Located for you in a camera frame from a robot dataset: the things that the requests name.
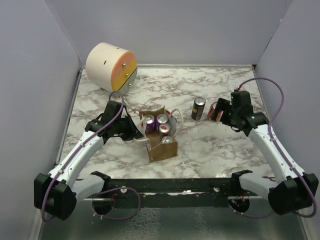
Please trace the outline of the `red cola can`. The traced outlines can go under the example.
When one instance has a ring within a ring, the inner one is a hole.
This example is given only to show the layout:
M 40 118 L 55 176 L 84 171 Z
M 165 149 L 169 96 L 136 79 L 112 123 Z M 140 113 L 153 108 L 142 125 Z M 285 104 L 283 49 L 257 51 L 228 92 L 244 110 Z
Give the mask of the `red cola can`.
M 209 108 L 209 111 L 208 111 L 208 114 L 207 114 L 207 119 L 212 121 L 212 122 L 219 122 L 222 115 L 223 115 L 223 111 L 222 110 L 217 110 L 217 101 L 216 102 L 213 102 L 211 105 L 210 105 L 210 108 Z

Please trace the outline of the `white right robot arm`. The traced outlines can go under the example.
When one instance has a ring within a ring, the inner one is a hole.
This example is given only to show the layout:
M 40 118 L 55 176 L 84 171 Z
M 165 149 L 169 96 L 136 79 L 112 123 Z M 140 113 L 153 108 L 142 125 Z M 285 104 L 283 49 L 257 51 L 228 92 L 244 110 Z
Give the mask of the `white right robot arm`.
M 248 91 L 234 91 L 231 99 L 219 98 L 216 110 L 220 121 L 236 132 L 244 132 L 259 148 L 270 166 L 275 181 L 255 175 L 251 170 L 231 175 L 230 191 L 240 196 L 246 191 L 268 201 L 278 215 L 311 207 L 319 180 L 313 173 L 306 173 L 276 140 L 268 118 L 262 112 L 254 112 Z

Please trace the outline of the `jute watermelon canvas bag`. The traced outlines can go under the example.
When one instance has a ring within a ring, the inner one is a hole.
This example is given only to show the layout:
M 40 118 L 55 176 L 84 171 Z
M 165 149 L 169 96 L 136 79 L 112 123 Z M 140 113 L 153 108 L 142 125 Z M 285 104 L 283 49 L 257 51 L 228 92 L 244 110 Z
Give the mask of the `jute watermelon canvas bag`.
M 184 126 L 180 109 L 140 110 L 139 119 L 143 138 L 138 141 L 145 142 L 151 163 L 178 156 L 177 136 Z

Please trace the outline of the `black yellow beverage can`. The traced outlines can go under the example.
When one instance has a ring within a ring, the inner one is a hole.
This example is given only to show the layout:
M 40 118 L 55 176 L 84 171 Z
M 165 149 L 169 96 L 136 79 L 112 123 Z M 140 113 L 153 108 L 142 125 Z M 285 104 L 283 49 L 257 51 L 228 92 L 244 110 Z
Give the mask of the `black yellow beverage can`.
M 193 101 L 193 107 L 192 107 L 192 111 L 191 111 L 191 118 L 195 121 L 198 121 L 201 119 L 204 108 L 206 105 L 206 99 L 201 97 L 201 96 L 197 96 L 194 101 Z

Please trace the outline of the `silver slim energy can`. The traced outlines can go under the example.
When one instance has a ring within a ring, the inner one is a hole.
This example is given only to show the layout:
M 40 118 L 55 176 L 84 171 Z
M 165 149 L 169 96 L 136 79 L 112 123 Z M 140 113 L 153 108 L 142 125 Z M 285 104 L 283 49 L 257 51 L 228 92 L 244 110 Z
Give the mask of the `silver slim energy can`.
M 159 135 L 161 137 L 170 135 L 171 126 L 168 123 L 162 123 L 158 127 Z

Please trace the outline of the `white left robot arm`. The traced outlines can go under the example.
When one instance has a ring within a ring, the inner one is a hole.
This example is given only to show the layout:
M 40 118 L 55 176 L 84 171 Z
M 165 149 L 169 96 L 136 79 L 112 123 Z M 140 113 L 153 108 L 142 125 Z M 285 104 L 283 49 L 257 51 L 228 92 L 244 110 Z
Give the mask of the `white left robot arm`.
M 48 174 L 40 173 L 34 179 L 34 206 L 41 211 L 43 222 L 50 221 L 46 214 L 52 219 L 66 220 L 77 203 L 94 196 L 109 195 L 119 208 L 130 208 L 137 199 L 138 210 L 176 207 L 173 194 L 184 197 L 187 191 L 213 194 L 214 198 L 231 196 L 230 178 L 112 179 L 95 171 L 87 178 L 77 180 L 90 158 L 108 139 L 121 137 L 127 141 L 141 135 L 130 115 L 121 116 L 126 110 L 123 102 L 110 100 L 105 111 L 87 124 L 69 155 Z

